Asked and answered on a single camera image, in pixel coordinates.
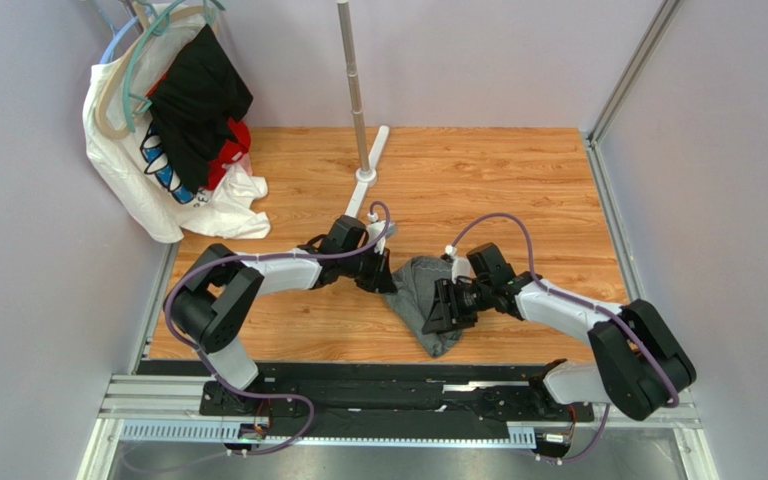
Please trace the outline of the grey cloth napkin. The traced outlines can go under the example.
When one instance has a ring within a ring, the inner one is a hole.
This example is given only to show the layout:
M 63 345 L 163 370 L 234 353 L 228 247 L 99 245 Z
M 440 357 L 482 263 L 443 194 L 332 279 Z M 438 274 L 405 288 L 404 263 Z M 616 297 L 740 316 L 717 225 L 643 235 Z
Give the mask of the grey cloth napkin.
M 435 297 L 435 282 L 450 279 L 452 264 L 432 256 L 408 260 L 393 274 L 395 294 L 386 294 L 388 306 L 402 319 L 423 350 L 437 359 L 448 353 L 462 338 L 460 331 L 424 334 Z

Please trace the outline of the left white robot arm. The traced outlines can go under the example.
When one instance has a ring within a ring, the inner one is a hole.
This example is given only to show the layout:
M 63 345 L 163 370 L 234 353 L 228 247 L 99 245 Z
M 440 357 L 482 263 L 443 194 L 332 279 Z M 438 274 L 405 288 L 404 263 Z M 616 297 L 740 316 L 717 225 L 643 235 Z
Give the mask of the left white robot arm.
M 341 216 L 330 231 L 292 250 L 235 253 L 210 246 L 165 299 L 170 332 L 192 347 L 229 391 L 244 395 L 259 375 L 239 333 L 254 302 L 284 291 L 315 290 L 348 278 L 366 292 L 396 292 L 386 238 L 393 224 Z

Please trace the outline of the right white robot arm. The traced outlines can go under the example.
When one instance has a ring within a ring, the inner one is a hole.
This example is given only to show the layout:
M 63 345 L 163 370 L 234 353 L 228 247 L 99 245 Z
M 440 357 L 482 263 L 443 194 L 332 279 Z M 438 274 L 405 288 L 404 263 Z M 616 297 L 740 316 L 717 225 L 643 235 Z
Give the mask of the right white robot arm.
M 493 243 L 455 258 L 452 274 L 435 281 L 433 293 L 425 334 L 471 328 L 480 312 L 495 310 L 587 345 L 592 362 L 556 360 L 529 381 L 559 405 L 607 403 L 643 421 L 660 408 L 675 407 L 680 392 L 697 379 L 692 361 L 652 303 L 597 301 L 533 272 L 516 273 Z

